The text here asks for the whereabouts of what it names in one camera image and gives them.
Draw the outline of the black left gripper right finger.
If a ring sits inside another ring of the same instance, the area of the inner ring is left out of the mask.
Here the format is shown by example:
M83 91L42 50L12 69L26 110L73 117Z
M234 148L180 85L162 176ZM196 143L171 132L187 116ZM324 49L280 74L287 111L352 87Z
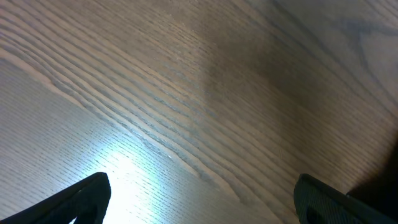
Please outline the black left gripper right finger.
M295 184L294 205L301 224L397 224L309 174L300 174Z

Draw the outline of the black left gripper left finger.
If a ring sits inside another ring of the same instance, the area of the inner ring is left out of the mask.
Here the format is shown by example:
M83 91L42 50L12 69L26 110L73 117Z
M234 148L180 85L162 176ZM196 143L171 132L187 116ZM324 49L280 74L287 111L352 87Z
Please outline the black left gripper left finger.
M106 173L97 172L49 198L1 220L11 224L102 224L111 186Z

